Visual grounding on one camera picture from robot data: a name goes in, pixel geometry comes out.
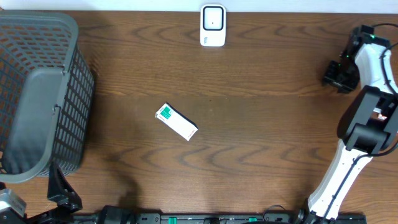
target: wood grain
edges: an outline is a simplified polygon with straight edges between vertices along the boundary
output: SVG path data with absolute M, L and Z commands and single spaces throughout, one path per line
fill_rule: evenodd
M 199 13 L 66 12 L 96 72 L 80 170 L 68 181 L 83 212 L 104 205 L 164 213 L 298 209 L 336 151 L 336 127 L 356 93 L 320 79 L 360 24 L 398 16 L 229 13 L 226 45 L 204 48 Z M 398 30 L 380 28 L 398 40 Z M 393 56 L 392 67 L 398 71 Z M 169 102 L 199 131 L 186 142 L 154 118 Z M 397 223 L 398 153 L 374 159 L 341 208 Z M 55 205 L 47 179 L 8 185 L 29 216 Z

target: laundry basket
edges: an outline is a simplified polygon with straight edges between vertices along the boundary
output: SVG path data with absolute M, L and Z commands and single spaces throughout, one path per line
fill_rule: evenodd
M 0 181 L 64 175 L 83 155 L 94 78 L 59 13 L 0 12 Z

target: white plug-in device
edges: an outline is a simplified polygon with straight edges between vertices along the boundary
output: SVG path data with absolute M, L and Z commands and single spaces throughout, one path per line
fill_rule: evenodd
M 226 10 L 219 4 L 207 4 L 200 10 L 200 44 L 221 47 L 225 44 Z

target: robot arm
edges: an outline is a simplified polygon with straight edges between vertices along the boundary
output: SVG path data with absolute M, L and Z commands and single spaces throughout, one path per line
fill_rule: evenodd
M 396 93 L 398 88 L 388 47 L 389 41 L 374 36 L 372 27 L 358 27 L 350 35 L 341 63 L 332 62 L 326 72 L 324 82 L 338 87 L 340 93 L 354 90 L 359 78 L 362 91 L 340 120 L 335 157 L 321 184 L 308 198 L 308 211 L 317 217 L 337 218 L 355 178 L 372 155 L 392 143 L 398 131 L 398 102 L 391 91 L 392 88 Z M 362 158 L 353 164 L 359 156 Z

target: white wall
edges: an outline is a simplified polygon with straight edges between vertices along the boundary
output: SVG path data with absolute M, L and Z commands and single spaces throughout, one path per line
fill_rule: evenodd
M 230 12 L 398 13 L 398 0 L 0 0 L 3 9 L 199 11 L 220 3 Z

